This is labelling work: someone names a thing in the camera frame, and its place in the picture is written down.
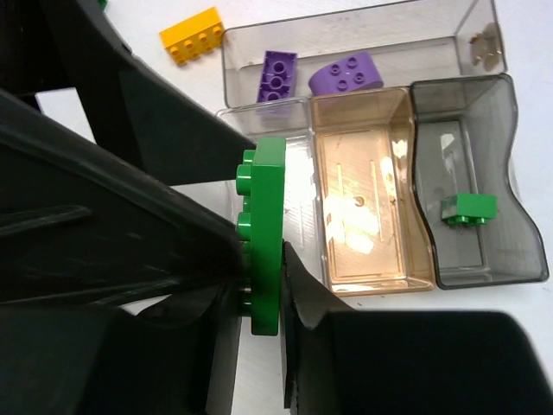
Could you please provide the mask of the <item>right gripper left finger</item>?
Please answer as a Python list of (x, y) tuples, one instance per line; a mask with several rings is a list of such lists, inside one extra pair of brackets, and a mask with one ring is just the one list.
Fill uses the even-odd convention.
[(2, 413), (229, 413), (243, 274), (227, 220), (2, 94)]

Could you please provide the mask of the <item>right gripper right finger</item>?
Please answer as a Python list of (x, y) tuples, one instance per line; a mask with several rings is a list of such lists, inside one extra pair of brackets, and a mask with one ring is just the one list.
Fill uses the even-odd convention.
[(283, 245), (283, 403), (293, 414), (549, 414), (520, 326), (497, 311), (356, 310)]

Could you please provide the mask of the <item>small green lego brick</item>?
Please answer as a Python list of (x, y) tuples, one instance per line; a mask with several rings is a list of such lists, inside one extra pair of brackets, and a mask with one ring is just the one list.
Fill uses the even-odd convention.
[(498, 198), (495, 195), (460, 193), (441, 202), (441, 219), (450, 226), (485, 225), (496, 218)]

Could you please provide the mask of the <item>purple rounded lego brick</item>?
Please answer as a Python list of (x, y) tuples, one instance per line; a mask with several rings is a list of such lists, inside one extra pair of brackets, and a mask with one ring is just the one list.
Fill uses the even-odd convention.
[(326, 65), (308, 81), (314, 96), (377, 89), (384, 82), (372, 56), (359, 52)]

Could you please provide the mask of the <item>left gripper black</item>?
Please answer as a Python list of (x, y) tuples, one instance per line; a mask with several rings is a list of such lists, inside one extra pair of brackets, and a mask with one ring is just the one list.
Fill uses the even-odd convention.
[(1, 100), (74, 87), (96, 143), (169, 185), (231, 180), (255, 145), (132, 55), (94, 1), (1, 2)]

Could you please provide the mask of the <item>green lego plate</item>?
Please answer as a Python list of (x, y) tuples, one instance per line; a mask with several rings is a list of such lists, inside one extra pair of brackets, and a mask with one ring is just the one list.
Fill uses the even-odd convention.
[(254, 335), (278, 333), (285, 156), (283, 137), (261, 137), (237, 167), (236, 192), (243, 197), (237, 232), (250, 280), (247, 303)]

